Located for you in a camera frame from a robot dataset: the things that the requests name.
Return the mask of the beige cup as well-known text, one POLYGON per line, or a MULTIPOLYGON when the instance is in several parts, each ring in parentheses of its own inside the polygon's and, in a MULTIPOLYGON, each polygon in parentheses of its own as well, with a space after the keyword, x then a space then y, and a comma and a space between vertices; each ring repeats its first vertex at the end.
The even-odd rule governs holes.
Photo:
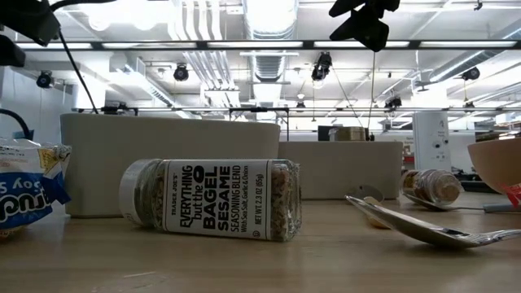
POLYGON ((339 127, 334 129, 331 134, 333 141, 358 141, 363 142, 366 140, 366 129, 363 127, 339 127))

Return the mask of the blue white snack bag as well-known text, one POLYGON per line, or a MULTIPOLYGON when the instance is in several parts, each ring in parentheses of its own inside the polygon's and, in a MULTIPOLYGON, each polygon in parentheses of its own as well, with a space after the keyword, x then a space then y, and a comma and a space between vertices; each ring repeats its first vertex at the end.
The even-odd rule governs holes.
POLYGON ((0 241, 71 200, 64 188, 71 154, 63 144, 0 138, 0 241))

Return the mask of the light grey plastic bin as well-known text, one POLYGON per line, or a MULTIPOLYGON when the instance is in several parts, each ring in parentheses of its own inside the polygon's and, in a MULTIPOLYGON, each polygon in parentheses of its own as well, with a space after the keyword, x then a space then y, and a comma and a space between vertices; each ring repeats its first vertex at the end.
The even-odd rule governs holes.
POLYGON ((401 142, 281 142, 278 156, 300 166, 303 199, 342 199, 359 186, 395 199, 402 147, 401 142))
POLYGON ((65 211, 75 218, 119 217, 120 180, 136 160, 275 159, 280 135, 276 124, 79 113, 60 126, 72 148, 65 211))

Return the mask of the small glass spice jar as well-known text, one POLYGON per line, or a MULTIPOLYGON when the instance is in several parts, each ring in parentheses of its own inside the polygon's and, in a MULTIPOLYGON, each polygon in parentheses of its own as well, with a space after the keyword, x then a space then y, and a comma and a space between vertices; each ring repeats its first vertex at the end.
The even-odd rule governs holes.
POLYGON ((401 176, 400 192, 406 196, 434 203, 450 205, 464 191, 461 182, 442 169, 408 170, 401 176))

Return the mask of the red yellow ramen packet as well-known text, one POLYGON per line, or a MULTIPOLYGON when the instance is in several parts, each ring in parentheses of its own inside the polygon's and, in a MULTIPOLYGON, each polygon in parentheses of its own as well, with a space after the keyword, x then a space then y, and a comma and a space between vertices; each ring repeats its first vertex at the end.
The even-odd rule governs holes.
POLYGON ((500 187, 512 206, 514 208, 521 208, 521 182, 513 185, 500 184, 500 187))

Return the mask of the spoon with light blue handle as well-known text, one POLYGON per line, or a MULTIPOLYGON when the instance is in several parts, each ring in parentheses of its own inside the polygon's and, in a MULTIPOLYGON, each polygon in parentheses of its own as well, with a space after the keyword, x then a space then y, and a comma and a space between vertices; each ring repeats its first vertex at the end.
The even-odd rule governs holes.
POLYGON ((403 192, 402 195, 412 201, 413 203, 416 203, 417 205, 420 205, 422 207, 425 207, 429 210, 435 211, 435 212, 451 212, 456 210, 475 210, 475 211, 482 211, 485 213, 508 213, 508 212, 517 212, 521 213, 521 207, 515 208, 511 204, 506 203, 492 203, 492 204, 485 204, 481 207, 462 207, 462 206, 452 206, 450 204, 442 204, 441 202, 438 202, 436 200, 433 200, 429 197, 422 197, 419 195, 412 195, 409 193, 403 192))

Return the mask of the black overhead light bar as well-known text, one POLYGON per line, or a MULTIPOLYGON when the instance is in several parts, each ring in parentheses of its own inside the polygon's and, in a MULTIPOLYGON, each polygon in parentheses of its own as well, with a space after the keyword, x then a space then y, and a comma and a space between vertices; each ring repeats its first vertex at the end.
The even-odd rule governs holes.
MULTIPOLYGON (((131 50, 363 50, 356 41, 70 42, 72 51, 131 50)), ((521 40, 389 41, 385 50, 521 50, 521 40)))

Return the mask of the dark background monitor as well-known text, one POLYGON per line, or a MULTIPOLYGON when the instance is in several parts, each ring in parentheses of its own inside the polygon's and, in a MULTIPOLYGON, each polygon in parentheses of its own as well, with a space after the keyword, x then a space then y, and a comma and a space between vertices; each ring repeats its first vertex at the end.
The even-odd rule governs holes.
POLYGON ((319 125, 317 127, 317 140, 318 141, 330 141, 330 135, 329 132, 335 129, 335 126, 325 126, 325 125, 319 125))

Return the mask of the white pillar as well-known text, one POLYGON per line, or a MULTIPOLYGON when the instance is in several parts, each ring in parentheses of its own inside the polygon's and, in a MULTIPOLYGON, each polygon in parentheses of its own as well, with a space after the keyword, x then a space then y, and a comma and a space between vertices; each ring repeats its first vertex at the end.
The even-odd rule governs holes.
POLYGON ((414 167, 451 170, 449 123, 446 112, 415 112, 414 167))

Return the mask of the all-metal spoon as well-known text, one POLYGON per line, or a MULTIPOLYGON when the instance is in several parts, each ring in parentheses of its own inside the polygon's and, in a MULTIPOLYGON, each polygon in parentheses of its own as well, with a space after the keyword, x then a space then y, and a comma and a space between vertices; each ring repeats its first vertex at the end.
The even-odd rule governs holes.
POLYGON ((350 195, 345 195, 345 199, 367 216, 382 222, 391 230, 435 247, 467 249, 483 247, 501 241, 521 239, 521 230, 467 233, 434 225, 379 205, 367 203, 350 195))

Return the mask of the bagel sesame seasoning jar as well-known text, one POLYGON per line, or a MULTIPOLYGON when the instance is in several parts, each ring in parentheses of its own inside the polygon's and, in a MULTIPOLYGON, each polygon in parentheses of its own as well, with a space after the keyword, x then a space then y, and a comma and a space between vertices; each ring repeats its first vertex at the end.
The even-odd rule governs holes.
POLYGON ((138 160, 119 187, 122 215, 165 233, 291 240, 301 226, 290 160, 138 160))

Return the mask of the silver ventilation duct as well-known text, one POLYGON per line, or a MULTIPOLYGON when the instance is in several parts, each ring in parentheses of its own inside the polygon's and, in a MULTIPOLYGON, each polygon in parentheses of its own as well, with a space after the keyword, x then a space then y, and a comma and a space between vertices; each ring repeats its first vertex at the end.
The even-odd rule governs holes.
MULTIPOLYGON (((295 36, 299 0, 242 0, 247 38, 252 40, 291 40, 295 36)), ((283 75, 287 57, 251 57, 259 81, 277 82, 283 75)))

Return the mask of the black background frame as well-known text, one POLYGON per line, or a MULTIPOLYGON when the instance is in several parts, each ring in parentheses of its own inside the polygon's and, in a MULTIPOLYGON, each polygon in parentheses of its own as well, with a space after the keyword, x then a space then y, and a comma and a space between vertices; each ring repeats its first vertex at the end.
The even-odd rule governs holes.
POLYGON ((494 123, 497 127, 521 125, 521 107, 101 107, 96 109, 75 108, 77 113, 139 116, 159 113, 182 119, 213 119, 222 116, 229 121, 250 121, 253 115, 270 114, 266 120, 280 120, 291 130, 291 119, 329 119, 337 125, 340 119, 353 118, 361 127, 370 127, 372 120, 380 120, 383 129, 402 129, 412 123, 415 114, 445 113, 449 122, 481 119, 484 123, 494 123))

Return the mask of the black aluminium table frame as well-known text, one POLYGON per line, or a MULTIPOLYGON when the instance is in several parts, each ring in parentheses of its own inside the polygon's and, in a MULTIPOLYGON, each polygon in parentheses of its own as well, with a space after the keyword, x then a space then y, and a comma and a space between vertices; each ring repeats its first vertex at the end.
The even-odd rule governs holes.
POLYGON ((464 191, 467 192, 476 192, 476 193, 492 193, 496 194, 497 192, 488 186, 483 181, 460 181, 464 191))

